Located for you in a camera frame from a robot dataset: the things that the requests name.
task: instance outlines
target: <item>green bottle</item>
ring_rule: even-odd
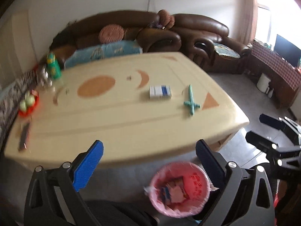
[[[47,68],[53,79],[58,79],[61,77],[61,69],[58,64],[58,60],[55,58],[54,53],[50,52],[47,55]]]

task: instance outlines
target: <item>pink trash can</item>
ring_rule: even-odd
[[[189,198],[176,204],[173,210],[165,208],[160,189],[173,178],[183,177],[184,189]],[[210,194],[210,182],[206,173],[191,162],[174,162],[162,167],[152,178],[149,187],[149,198],[155,209],[165,216],[185,218],[199,214]]]

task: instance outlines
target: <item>silver bolt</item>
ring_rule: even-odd
[[[63,168],[65,168],[65,169],[69,168],[70,166],[71,166],[71,163],[70,163],[70,162],[65,162],[65,163],[63,164]]]
[[[264,172],[264,168],[263,168],[262,166],[257,166],[257,170],[258,170],[259,172]]]
[[[237,167],[237,164],[234,162],[234,161],[230,161],[228,163],[228,166],[231,167],[231,168],[236,168]]]
[[[41,166],[36,167],[36,172],[40,172],[40,171],[42,171],[42,167]]]

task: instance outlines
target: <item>cream table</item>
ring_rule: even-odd
[[[201,105],[193,116],[183,104]],[[169,85],[171,99],[150,100],[149,86]],[[146,53],[75,66],[54,87],[40,90],[28,120],[27,149],[19,152],[26,119],[17,117],[5,156],[34,169],[59,167],[104,144],[100,167],[162,159],[193,151],[199,139],[220,149],[249,123],[237,104],[202,69],[181,53]]]

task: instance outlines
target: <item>brown leather sofa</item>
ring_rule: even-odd
[[[156,13],[144,11],[113,11],[99,13],[67,26],[54,39],[50,46],[61,68],[76,49],[100,44],[98,34],[109,24],[118,24],[125,30],[124,40],[137,40],[143,52],[172,52],[181,47],[178,34],[168,30],[148,28],[152,22],[159,22]]]
[[[175,25],[170,30],[180,35],[180,51],[206,72],[242,73],[246,56],[251,50],[229,38],[226,25],[203,15],[175,14]],[[223,44],[240,55],[240,59],[219,56],[213,43]]]

